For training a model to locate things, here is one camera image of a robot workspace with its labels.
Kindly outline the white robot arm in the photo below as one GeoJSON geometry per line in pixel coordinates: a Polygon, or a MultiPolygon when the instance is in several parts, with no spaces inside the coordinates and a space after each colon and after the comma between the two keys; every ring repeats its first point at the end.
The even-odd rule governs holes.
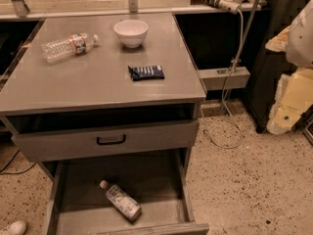
{"type": "Polygon", "coordinates": [[[272,134],[283,134],[313,105],[313,0],[265,48],[285,52],[287,61],[296,66],[292,75],[281,75],[266,126],[272,134]]]}

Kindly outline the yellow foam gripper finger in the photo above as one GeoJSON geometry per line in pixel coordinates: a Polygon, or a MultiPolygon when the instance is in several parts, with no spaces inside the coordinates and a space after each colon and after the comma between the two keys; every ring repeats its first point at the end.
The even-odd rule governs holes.
{"type": "Polygon", "coordinates": [[[282,74],[266,128],[272,134],[290,131],[313,105],[313,70],[298,68],[292,75],[282,74]]]}

